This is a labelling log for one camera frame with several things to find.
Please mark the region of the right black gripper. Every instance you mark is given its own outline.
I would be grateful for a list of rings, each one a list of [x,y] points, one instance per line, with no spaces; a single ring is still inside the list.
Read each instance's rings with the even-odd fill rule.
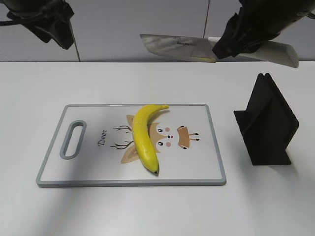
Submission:
[[[218,59],[235,57],[288,26],[315,9],[313,0],[241,0],[239,14],[227,22],[220,40],[212,51]]]

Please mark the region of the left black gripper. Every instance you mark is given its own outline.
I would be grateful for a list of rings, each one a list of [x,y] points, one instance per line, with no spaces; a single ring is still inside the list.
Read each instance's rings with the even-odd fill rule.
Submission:
[[[17,17],[7,25],[23,25],[44,43],[53,39],[65,50],[73,45],[70,19],[74,12],[64,0],[7,0],[6,7],[7,17]]]

